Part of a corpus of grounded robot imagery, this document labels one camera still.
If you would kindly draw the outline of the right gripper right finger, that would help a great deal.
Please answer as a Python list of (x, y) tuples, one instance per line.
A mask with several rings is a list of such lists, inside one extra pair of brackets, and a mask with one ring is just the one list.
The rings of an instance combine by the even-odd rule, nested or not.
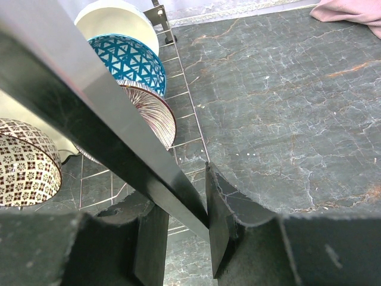
[(219, 285), (379, 285), (380, 215), (281, 214), (205, 167), (213, 277)]

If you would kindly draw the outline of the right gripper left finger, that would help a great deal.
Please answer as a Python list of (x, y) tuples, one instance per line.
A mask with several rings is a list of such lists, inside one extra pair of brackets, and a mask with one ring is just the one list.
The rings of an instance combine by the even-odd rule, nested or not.
[(168, 214), (138, 192), (96, 216), (2, 212), (2, 285), (162, 285)]

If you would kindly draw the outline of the brown cross patterned bowl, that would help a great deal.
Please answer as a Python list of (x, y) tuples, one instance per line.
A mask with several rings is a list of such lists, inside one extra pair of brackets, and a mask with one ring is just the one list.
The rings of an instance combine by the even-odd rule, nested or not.
[(61, 189), (61, 159), (53, 140), (16, 119), (1, 119), (1, 206), (44, 203)]

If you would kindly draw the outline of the blue triangle patterned bowl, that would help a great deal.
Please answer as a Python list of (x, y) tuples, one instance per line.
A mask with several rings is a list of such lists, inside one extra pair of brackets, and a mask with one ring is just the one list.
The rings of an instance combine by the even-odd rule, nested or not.
[(116, 80), (132, 80), (165, 96), (167, 76), (158, 55), (130, 36), (107, 34), (88, 40), (89, 45)]

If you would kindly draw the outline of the stainless steel dish rack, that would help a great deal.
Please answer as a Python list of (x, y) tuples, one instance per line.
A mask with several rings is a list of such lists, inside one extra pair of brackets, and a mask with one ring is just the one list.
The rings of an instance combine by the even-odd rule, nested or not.
[(59, 2), (1, 2), (1, 89), (209, 239), (197, 190)]

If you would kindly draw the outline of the plain white bowl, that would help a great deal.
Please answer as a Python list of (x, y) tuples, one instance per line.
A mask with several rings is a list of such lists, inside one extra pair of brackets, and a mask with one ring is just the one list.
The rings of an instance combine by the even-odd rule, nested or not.
[(151, 21), (128, 2), (95, 1), (79, 12), (74, 24), (87, 40), (108, 34), (130, 36), (159, 54), (159, 41)]

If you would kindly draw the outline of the white scalloped bowl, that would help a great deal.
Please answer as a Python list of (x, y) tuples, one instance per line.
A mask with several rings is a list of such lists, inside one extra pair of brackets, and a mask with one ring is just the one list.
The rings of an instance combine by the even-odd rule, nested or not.
[(3, 90), (1, 90), (1, 118), (19, 120), (40, 129), (55, 143), (62, 163), (66, 161), (69, 156), (78, 156), (80, 153), (68, 138), (14, 100)]

